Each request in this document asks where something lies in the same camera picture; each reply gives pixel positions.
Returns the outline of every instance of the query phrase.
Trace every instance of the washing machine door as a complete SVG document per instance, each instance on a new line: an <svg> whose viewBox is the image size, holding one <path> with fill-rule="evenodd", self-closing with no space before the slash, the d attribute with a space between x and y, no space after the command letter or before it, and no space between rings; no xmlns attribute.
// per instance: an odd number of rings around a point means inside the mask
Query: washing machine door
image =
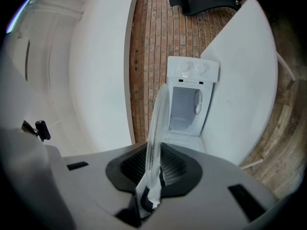
<svg viewBox="0 0 307 230"><path fill-rule="evenodd" d="M159 179L160 144L165 140L168 131L169 109L169 90L167 85L163 84L155 100L148 133L145 175L149 189L154 189Z"/></svg>

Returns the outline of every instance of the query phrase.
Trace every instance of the white washing machine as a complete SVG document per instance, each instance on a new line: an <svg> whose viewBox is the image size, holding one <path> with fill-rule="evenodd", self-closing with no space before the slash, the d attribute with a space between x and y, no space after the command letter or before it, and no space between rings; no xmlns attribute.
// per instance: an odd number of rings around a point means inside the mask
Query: white washing machine
<svg viewBox="0 0 307 230"><path fill-rule="evenodd" d="M166 143L205 152L200 134L218 75L218 62L191 57L168 57L170 113Z"/></svg>

